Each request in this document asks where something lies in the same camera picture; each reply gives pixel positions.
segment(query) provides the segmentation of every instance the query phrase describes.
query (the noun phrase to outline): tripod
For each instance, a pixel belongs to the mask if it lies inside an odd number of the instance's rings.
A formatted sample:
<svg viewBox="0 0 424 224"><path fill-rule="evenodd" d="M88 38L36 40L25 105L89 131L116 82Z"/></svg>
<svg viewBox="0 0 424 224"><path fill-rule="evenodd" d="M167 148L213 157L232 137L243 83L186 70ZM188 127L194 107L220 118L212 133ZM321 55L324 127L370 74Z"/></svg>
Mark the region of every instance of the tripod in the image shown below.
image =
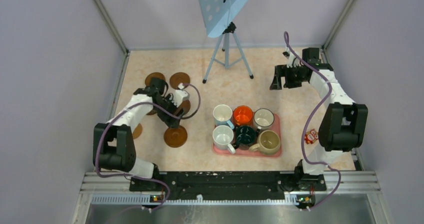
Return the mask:
<svg viewBox="0 0 424 224"><path fill-rule="evenodd" d="M215 50L213 51L213 55L210 58L210 63L209 63L209 66L207 67L206 74L204 75L204 78L203 78L204 84L206 83L206 81L208 79L208 75L209 75L209 72L211 71L211 67L212 67L212 64L214 63L214 61L223 65L225 67L225 69L228 69L228 68L232 67L234 64L243 60L244 64L246 65L247 71L249 72L250 79L253 79L252 71L249 67L248 61L246 60L245 54L243 53L242 46L240 45L239 39L237 38L237 35L234 32L235 30L236 30L236 25L233 22L231 22L228 25L228 27L224 30L222 35L219 36L218 42L216 43L216 46L215 46ZM241 57L231 64L229 64L230 33L232 33L232 36L234 37L234 41L237 44L238 50L240 51L240 54L241 54ZM217 55L218 49L220 48L220 44L221 44L223 37L225 37L225 38L224 38L224 44L223 44L223 47L222 47L222 51L225 52L225 63L215 59L215 56Z"/></svg>

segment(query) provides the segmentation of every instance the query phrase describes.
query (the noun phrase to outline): orange mug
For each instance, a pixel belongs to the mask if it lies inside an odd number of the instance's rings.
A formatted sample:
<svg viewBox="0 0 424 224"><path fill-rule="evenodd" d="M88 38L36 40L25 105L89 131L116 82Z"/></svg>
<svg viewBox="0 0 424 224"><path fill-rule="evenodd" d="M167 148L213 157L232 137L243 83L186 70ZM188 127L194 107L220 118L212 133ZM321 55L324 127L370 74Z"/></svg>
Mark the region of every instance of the orange mug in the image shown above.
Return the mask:
<svg viewBox="0 0 424 224"><path fill-rule="evenodd" d="M251 126L253 122L253 111L248 106L241 105L233 112L234 123L237 126Z"/></svg>

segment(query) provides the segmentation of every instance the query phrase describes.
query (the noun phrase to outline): white wall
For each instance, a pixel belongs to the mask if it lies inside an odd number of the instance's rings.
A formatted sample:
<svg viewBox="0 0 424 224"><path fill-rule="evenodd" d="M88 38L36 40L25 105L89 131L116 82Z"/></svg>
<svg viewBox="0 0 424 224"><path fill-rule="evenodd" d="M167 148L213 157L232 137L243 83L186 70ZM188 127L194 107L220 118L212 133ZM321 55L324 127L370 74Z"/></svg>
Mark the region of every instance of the white wall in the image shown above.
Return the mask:
<svg viewBox="0 0 424 224"><path fill-rule="evenodd" d="M213 47L198 0L102 0L130 49ZM347 0L249 0L234 19L244 46L322 45Z"/></svg>
<svg viewBox="0 0 424 224"><path fill-rule="evenodd" d="M396 223L422 223L424 0L358 0L329 57L346 92L368 106L360 152Z"/></svg>
<svg viewBox="0 0 424 224"><path fill-rule="evenodd" d="M69 223L123 54L91 0L0 0L0 223Z"/></svg>

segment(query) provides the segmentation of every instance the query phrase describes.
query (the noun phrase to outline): light blue mug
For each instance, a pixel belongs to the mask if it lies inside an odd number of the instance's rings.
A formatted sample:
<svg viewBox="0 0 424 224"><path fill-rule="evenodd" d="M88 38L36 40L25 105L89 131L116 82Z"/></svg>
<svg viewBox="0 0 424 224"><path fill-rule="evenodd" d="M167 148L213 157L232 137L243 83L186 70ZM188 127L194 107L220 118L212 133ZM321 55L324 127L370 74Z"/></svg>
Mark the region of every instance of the light blue mug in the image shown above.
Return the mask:
<svg viewBox="0 0 424 224"><path fill-rule="evenodd" d="M215 126L225 125L231 129L234 129L234 124L232 123L233 110L227 105L217 105L213 109L213 119L215 121Z"/></svg>

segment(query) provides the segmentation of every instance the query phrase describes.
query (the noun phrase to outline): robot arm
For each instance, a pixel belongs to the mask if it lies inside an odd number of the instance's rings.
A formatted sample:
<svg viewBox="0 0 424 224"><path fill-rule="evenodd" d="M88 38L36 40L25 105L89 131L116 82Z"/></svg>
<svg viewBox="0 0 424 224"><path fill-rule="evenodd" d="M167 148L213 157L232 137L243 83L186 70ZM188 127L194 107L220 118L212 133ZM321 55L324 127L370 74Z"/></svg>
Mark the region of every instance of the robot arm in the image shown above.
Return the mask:
<svg viewBox="0 0 424 224"><path fill-rule="evenodd" d="M157 166L151 162L137 158L136 149L133 141L133 131L141 122L143 117L151 110L157 112L157 116L170 128L178 128L180 119L185 114L179 106L190 95L183 90L184 86L180 84L175 93L162 96L165 87L168 84L159 78L152 78L150 85L145 88L137 89L128 104L121 110L117 116L121 115L107 131L99 154L99 168L108 170L118 170L137 175L143 178L152 178ZM154 103L167 112L179 117L173 118L166 114L162 109L151 104L142 104L131 108L131 106L140 103ZM99 142L105 128L113 119L107 123L98 123L94 127L93 140L93 163L95 165L96 152ZM116 146L109 146L108 142L116 139Z"/></svg>
<svg viewBox="0 0 424 224"><path fill-rule="evenodd" d="M321 63L319 48L302 50L302 59L323 74L331 83L332 92L324 102L326 112L319 126L319 144L315 147L308 160L331 164L344 152L361 146L368 109L364 104L357 104L343 90L337 81L333 68L328 63ZM270 90L281 90L281 77L285 77L284 88L297 88L302 82L309 82L319 97L323 99L329 92L327 82L307 66L296 64L290 51L283 52L288 59L286 65L275 66L275 74ZM300 163L302 174L321 175L326 166L308 164L305 160Z"/></svg>

